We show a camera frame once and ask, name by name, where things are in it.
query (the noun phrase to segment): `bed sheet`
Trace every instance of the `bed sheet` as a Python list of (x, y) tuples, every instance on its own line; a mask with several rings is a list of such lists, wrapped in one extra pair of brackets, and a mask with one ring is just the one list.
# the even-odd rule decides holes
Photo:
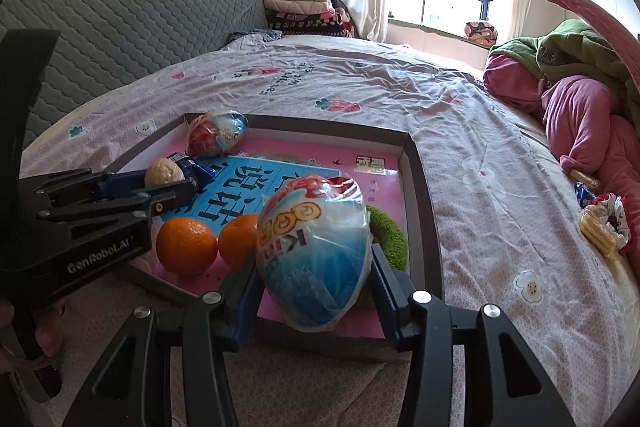
[[(625, 317), (638, 320), (638, 292), (628, 272), (607, 269), (578, 231), (577, 201), (545, 153), (540, 128), (488, 96), (473, 74), (443, 67), (442, 60), (400, 46), (325, 39), (242, 38), (108, 93), (30, 146), (22, 175), (103, 168), (180, 114), (215, 107), (407, 131), (430, 184), (447, 302), (472, 309), (499, 304), (576, 423), (600, 427), (635, 375), (637, 339)], [(72, 296), (69, 307), (87, 313), (94, 305), (89, 294), (98, 298), (100, 284), (84, 289), (81, 299)], [(63, 392), (46, 406), (54, 423), (117, 329), (122, 310), (107, 308), (95, 312), (94, 328), (76, 321), (69, 330)], [(255, 348), (234, 356), (242, 361), (230, 370), (232, 394), (242, 396), (241, 425), (284, 425), (283, 415), (292, 425), (304, 417), (314, 426), (353, 419), (392, 425), (397, 417), (406, 365), (316, 360), (309, 373), (303, 355), (274, 353)], [(451, 424), (457, 426), (462, 352), (455, 356)], [(265, 374), (278, 385), (266, 384)], [(282, 400), (286, 405), (274, 407)]]

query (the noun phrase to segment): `bed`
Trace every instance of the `bed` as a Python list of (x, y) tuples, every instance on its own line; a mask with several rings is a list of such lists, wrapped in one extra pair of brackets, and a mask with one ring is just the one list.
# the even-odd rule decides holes
[[(261, 0), (149, 0), (146, 12), (145, 2), (2, 4), (2, 28), (62, 31), (34, 108), (22, 176), (102, 169), (154, 129), (214, 107), (407, 131), (430, 184), (447, 303), (499, 304), (576, 423), (604, 423), (640, 368), (638, 288), (625, 263), (606, 264), (581, 236), (572, 184), (537, 123), (485, 93), (479, 71), (410, 48), (248, 35), (220, 49), (229, 33), (264, 27)], [(149, 10), (155, 15), (146, 17)], [(200, 24), (187, 26), (196, 12)], [(297, 82), (281, 70), (295, 71)], [(316, 103), (322, 99), (338, 110)], [(31, 404), (35, 417), (62, 423), (99, 353), (141, 303), (169, 306), (117, 277), (67, 299), (63, 390)], [(457, 426), (463, 358), (455, 356)], [(394, 425), (408, 370), (406, 362), (349, 362), (260, 344), (226, 363), (241, 425)], [(177, 384), (179, 366), (174, 377)]]

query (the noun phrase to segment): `window sill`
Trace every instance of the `window sill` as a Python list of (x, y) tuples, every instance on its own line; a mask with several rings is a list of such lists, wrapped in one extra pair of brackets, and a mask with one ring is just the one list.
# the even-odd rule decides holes
[(435, 33), (436, 35), (440, 35), (441, 37), (463, 41), (463, 42), (466, 42), (467, 44), (471, 44), (472, 46), (477, 46), (478, 48), (482, 48), (484, 50), (491, 49), (491, 46), (484, 46), (483, 44), (478, 44), (477, 42), (473, 42), (465, 37), (461, 37), (460, 35), (454, 35), (453, 33), (437, 30), (436, 28), (430, 28), (429, 26), (422, 26), (420, 24), (401, 21), (400, 19), (393, 19), (393, 18), (389, 19), (389, 24), (395, 24), (396, 26), (404, 26), (405, 28), (416, 28), (418, 30), (422, 30), (425, 33)]

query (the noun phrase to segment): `kinder joy egg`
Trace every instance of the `kinder joy egg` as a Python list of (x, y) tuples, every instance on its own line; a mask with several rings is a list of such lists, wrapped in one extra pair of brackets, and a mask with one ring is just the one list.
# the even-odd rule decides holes
[(317, 174), (289, 180), (258, 218), (256, 265), (289, 326), (333, 329), (371, 267), (369, 214), (358, 184)]
[(193, 120), (187, 135), (189, 156), (230, 152), (244, 136), (246, 118), (236, 111), (209, 111)]

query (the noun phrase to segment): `green jacket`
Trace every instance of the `green jacket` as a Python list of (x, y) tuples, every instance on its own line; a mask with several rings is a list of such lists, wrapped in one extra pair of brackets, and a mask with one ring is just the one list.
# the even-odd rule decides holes
[(513, 39), (494, 46), (489, 54), (514, 58), (536, 78), (546, 78), (550, 86), (576, 74), (599, 80), (626, 103), (640, 136), (638, 89), (609, 43), (584, 22), (566, 20), (549, 35)]

